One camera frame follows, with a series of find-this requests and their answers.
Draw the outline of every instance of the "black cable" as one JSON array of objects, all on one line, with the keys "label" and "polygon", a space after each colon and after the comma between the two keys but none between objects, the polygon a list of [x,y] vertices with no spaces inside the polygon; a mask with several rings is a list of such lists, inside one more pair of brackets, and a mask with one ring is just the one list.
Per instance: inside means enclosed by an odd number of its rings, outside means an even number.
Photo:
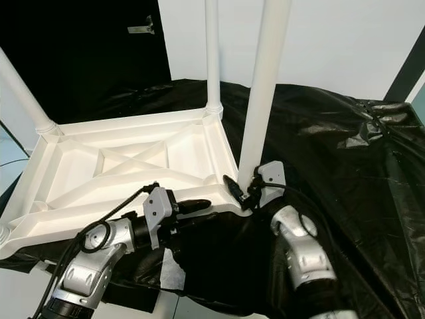
[{"label": "black cable", "polygon": [[[70,262],[71,258],[73,258],[74,255],[78,252],[78,251],[76,251],[76,248],[78,247],[78,244],[83,239],[85,239],[86,233],[88,233],[89,231],[91,231],[92,229],[96,228],[99,225],[105,226],[106,229],[107,229],[107,233],[108,233],[108,227],[109,227],[109,231],[110,231],[110,226],[106,222],[107,219],[109,219],[114,214],[116,214],[119,210],[123,209],[126,205],[131,203],[141,193],[149,193],[154,187],[157,187],[157,186],[159,186],[158,183],[154,183],[154,184],[149,185],[149,186],[143,186],[141,189],[137,190],[132,196],[128,197],[125,201],[123,201],[117,207],[112,209],[108,214],[103,216],[101,219],[85,226],[85,228],[83,228],[83,230],[81,230],[71,240],[68,247],[66,248],[66,250],[63,252],[62,256],[60,257],[58,263],[56,264],[56,267],[54,268],[52,276],[51,276],[51,278],[50,278],[50,280],[47,284],[46,290],[44,291],[44,294],[43,294],[43,296],[40,300],[40,303],[39,303],[37,309],[35,310],[35,313],[34,313],[32,319],[37,319],[37,317],[39,316],[39,314],[43,310],[44,304],[46,303],[47,297],[49,296],[50,291],[52,290],[52,287],[53,287],[55,280],[57,278],[60,278],[60,276],[62,276],[62,274],[65,271],[66,267],[68,266],[68,263]],[[103,245],[106,243],[107,240],[108,240],[108,236],[105,236],[104,240],[100,243],[100,245],[98,245],[96,248],[90,249],[88,251],[90,251],[90,253],[94,253],[95,251],[100,250],[103,247]]]},{"label": "black cable", "polygon": [[16,160],[14,160],[14,161],[8,161],[7,163],[1,164],[1,165],[0,165],[0,167],[3,167],[3,166],[6,166],[6,165],[9,165],[9,164],[15,163],[15,162],[17,162],[17,161],[27,161],[27,160],[29,160],[29,158],[16,159]]}]

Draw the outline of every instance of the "silver metal bracket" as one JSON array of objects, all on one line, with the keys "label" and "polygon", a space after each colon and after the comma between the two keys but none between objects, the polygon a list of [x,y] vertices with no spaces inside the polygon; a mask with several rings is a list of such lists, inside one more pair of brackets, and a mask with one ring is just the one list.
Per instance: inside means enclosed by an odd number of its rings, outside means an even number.
[{"label": "silver metal bracket", "polygon": [[[284,164],[281,161],[271,161],[258,168],[258,173],[265,183],[275,183],[285,185]],[[281,197],[284,189],[277,187],[263,187],[261,190],[260,207],[265,206],[273,199]]]},{"label": "silver metal bracket", "polygon": [[286,259],[294,289],[318,279],[337,279],[323,247],[310,235],[317,234],[313,221],[306,216],[301,218],[308,232],[292,206],[280,209],[270,225],[273,233],[282,236],[288,244]]},{"label": "silver metal bracket", "polygon": [[155,31],[153,30],[152,16],[148,15],[146,17],[146,23],[147,25],[141,25],[138,27],[128,27],[128,33],[150,33],[151,35],[154,35]]},{"label": "silver metal bracket", "polygon": [[[131,221],[128,218],[123,218],[117,221],[108,221],[107,223],[111,227],[111,233],[104,245],[104,249],[115,244],[124,244],[126,246],[126,254],[134,252],[134,232]],[[105,227],[99,225],[86,235],[84,246],[87,249],[96,248],[104,240],[105,236]]]},{"label": "silver metal bracket", "polygon": [[80,251],[66,268],[52,297],[96,309],[111,279],[113,267],[125,253],[124,244],[115,244],[92,254]]},{"label": "silver metal bracket", "polygon": [[159,248],[158,229],[161,222],[173,213],[167,191],[164,187],[156,187],[143,202],[149,236],[151,237],[152,249]]}]

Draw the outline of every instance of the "white wall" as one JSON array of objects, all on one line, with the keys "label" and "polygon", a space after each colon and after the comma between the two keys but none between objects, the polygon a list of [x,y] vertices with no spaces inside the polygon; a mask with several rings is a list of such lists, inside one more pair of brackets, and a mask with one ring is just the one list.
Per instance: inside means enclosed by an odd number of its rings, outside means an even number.
[{"label": "white wall", "polygon": [[[251,85],[262,4],[219,0],[223,81]],[[172,79],[206,79],[204,1],[159,8]],[[293,0],[278,82],[382,99],[424,24],[423,0]]]}]

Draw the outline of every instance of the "black tarp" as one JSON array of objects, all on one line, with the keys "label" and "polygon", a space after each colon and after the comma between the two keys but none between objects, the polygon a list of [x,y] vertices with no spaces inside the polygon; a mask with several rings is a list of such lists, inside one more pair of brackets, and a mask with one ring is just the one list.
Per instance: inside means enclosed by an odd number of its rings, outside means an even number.
[{"label": "black tarp", "polygon": [[[120,90],[76,121],[198,108],[206,89],[205,81],[180,80]],[[222,83],[221,96],[238,161],[249,89]],[[272,160],[284,162],[288,185],[328,219],[341,295],[360,317],[425,318],[425,131],[411,106],[279,84],[262,157]],[[285,200],[308,213],[297,197]],[[65,244],[26,247],[0,267],[56,260]],[[222,213],[173,245],[187,273],[180,295],[223,312],[293,316],[282,243],[261,217]],[[162,256],[163,249],[125,256],[112,282],[159,288]]]}]

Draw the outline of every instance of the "white pole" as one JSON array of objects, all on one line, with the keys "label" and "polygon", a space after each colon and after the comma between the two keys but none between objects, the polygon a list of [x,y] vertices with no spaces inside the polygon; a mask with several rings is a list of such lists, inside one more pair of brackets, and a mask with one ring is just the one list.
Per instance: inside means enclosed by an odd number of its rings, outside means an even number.
[{"label": "white pole", "polygon": [[239,162],[238,183],[244,191],[261,161],[290,7],[290,0],[264,0]]},{"label": "white pole", "polygon": [[47,133],[56,128],[56,124],[48,118],[1,48],[0,76],[10,86],[22,107],[33,120],[37,133]]},{"label": "white pole", "polygon": [[205,0],[205,31],[207,38],[207,112],[222,118],[220,101],[220,47],[218,44],[218,0]]}]

